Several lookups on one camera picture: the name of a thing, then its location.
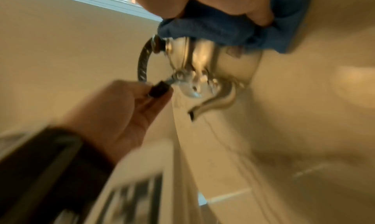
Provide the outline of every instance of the small black object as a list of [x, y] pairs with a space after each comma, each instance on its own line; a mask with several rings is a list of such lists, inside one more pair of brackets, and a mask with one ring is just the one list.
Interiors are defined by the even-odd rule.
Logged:
[[151, 88], [148, 95], [153, 98], [161, 97], [169, 91], [170, 87], [171, 86], [169, 84], [165, 83], [164, 81], [160, 81], [158, 84]]

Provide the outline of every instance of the faucet spout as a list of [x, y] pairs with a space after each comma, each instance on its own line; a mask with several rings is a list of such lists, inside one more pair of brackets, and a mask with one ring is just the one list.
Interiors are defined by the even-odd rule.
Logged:
[[236, 100], [236, 84], [231, 80], [220, 80], [220, 89], [216, 96], [189, 110], [191, 121], [195, 121], [206, 111], [231, 106]]

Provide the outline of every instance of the black sleeve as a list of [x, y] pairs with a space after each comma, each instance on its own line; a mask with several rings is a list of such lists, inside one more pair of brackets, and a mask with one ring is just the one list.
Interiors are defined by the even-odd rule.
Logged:
[[47, 224], [65, 209], [84, 213], [112, 169], [79, 136], [45, 129], [0, 162], [0, 223]]

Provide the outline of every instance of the beige wall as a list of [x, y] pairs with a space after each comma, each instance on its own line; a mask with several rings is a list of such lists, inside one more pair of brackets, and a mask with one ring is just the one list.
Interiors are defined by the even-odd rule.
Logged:
[[[94, 89], [136, 80], [152, 20], [72, 0], [0, 0], [0, 131], [61, 116]], [[151, 57], [149, 79], [170, 74]], [[177, 141], [171, 105], [146, 140]]]

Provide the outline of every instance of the blue cloth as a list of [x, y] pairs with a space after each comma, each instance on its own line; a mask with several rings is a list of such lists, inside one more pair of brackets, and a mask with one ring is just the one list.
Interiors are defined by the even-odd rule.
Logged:
[[286, 53], [310, 0], [271, 0], [275, 20], [269, 27], [255, 25], [246, 15], [231, 16], [190, 0], [181, 18], [163, 20], [158, 28], [161, 37], [195, 37], [246, 50], [275, 49]]

